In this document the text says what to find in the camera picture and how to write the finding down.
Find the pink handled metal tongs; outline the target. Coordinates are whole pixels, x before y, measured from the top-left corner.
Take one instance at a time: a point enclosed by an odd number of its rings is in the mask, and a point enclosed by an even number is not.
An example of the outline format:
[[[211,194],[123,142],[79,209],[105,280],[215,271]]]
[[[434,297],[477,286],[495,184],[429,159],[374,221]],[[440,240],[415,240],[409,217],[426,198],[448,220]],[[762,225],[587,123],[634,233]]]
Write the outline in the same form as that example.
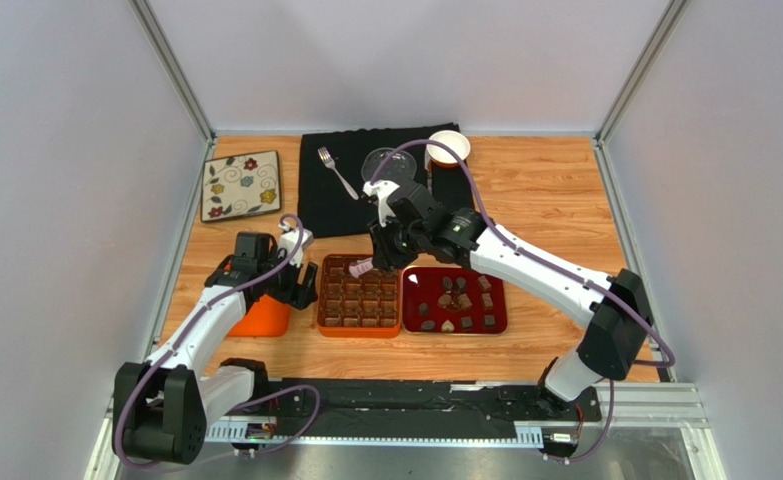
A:
[[[373,259],[364,258],[351,263],[348,267],[348,272],[353,278],[361,278],[373,269]]]

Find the orange chocolate box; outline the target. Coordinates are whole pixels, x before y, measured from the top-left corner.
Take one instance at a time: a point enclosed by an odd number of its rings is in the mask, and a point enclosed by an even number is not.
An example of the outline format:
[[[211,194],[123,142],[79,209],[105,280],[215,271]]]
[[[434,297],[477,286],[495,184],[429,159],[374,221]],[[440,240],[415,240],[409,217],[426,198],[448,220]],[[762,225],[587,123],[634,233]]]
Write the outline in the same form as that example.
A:
[[[320,270],[315,324],[330,338],[389,339],[401,330],[400,274],[349,267],[363,255],[328,255]]]

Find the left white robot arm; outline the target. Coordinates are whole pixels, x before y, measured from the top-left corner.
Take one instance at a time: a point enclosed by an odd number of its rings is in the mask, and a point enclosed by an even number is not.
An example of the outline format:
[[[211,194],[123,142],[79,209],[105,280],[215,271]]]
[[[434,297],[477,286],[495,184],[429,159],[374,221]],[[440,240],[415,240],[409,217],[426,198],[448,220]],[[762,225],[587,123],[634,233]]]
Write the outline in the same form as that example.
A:
[[[228,360],[203,376],[227,334],[263,298],[303,310],[317,298],[318,266],[304,260],[311,231],[281,227],[280,237],[241,232],[232,254],[205,280],[200,299],[173,335],[142,362],[127,362],[114,379],[112,448],[128,466],[189,465],[209,422],[254,395],[264,366]]]

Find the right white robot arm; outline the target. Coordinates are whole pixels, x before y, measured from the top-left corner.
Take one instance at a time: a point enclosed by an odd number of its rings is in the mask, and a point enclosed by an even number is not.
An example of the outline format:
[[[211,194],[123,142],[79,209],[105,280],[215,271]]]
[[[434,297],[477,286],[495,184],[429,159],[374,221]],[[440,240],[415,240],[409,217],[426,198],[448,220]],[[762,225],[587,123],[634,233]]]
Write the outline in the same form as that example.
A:
[[[374,268],[402,270],[427,254],[515,285],[584,328],[578,345],[540,379],[551,396],[569,402],[599,380],[627,378],[653,324],[638,274],[623,269],[610,275],[573,264],[473,208],[450,210],[416,182],[379,180],[365,183],[363,192],[377,207],[368,225]]]

